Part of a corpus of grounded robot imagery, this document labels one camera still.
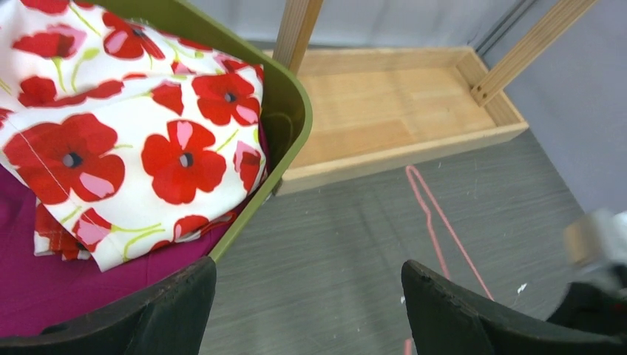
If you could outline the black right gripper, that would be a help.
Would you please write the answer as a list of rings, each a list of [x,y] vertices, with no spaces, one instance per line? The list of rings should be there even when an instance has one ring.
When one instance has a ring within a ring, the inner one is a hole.
[[[573,282],[561,304],[547,322],[606,336],[626,337],[626,265],[609,269],[616,286],[601,288],[593,283]]]

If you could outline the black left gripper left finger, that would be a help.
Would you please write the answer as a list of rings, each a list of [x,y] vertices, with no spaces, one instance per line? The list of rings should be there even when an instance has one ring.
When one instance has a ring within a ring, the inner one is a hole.
[[[203,257],[103,308],[1,339],[2,354],[198,354],[216,293],[217,268]]]

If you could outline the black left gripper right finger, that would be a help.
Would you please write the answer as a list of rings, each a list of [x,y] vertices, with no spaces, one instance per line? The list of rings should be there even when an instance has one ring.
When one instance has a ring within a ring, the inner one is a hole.
[[[401,268],[419,354],[625,354],[626,337],[536,319],[446,280],[415,260]]]

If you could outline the pink wire hanger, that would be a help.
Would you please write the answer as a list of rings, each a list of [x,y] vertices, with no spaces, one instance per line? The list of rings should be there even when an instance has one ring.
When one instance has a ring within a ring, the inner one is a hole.
[[[495,298],[492,292],[485,283],[484,278],[469,255],[449,218],[444,213],[438,199],[435,197],[435,194],[427,184],[427,181],[423,177],[422,173],[414,165],[405,166],[404,172],[407,182],[412,189],[413,196],[424,214],[427,235],[429,236],[442,276],[446,280],[452,281],[450,268],[445,258],[445,253],[438,234],[438,227],[443,227],[444,231],[452,239],[453,244],[458,249],[458,252],[462,256],[462,260],[466,263],[466,266],[470,269],[472,276],[477,281],[484,296],[486,296],[488,300],[494,301]]]

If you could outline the magenta dress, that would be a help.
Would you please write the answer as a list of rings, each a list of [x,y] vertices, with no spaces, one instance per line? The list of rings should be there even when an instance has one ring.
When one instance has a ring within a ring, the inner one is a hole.
[[[1,335],[31,336],[206,256],[266,174],[261,126],[94,115],[1,128]]]

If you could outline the white red poppy garment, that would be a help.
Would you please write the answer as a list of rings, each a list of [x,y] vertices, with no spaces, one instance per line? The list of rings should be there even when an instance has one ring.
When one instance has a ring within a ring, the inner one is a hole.
[[[231,222],[266,174],[263,68],[74,1],[1,3],[1,164],[33,252],[106,271]]]

